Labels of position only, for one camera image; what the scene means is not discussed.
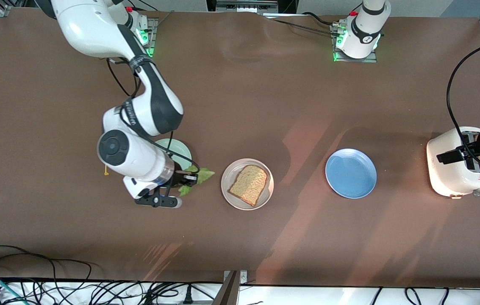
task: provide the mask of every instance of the table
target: table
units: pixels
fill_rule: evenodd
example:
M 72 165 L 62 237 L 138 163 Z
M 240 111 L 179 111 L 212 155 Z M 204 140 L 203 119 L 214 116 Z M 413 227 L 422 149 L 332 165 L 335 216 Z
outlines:
M 448 77 L 480 46 L 480 26 L 390 18 L 385 33 L 377 64 L 353 64 L 333 62 L 324 34 L 256 14 L 172 13 L 154 59 L 184 106 L 174 136 L 216 175 L 167 210 L 135 205 L 122 177 L 103 175 L 100 120 L 125 98 L 105 62 L 73 50 L 39 10 L 13 8 L 0 19 L 0 244 L 97 263 L 92 278 L 222 280 L 246 269 L 257 284 L 480 286 L 480 199 L 437 195 L 425 158 L 427 141 L 452 127 Z M 132 89 L 126 66 L 117 70 Z M 480 54 L 458 72 L 452 102 L 459 123 L 480 127 Z M 344 147 L 377 168 L 359 200 L 325 181 L 328 156 Z M 275 179 L 254 212 L 221 194 L 220 175 L 240 158 Z M 12 258 L 0 272 L 50 277 L 46 264 Z M 85 276 L 70 264 L 58 272 Z

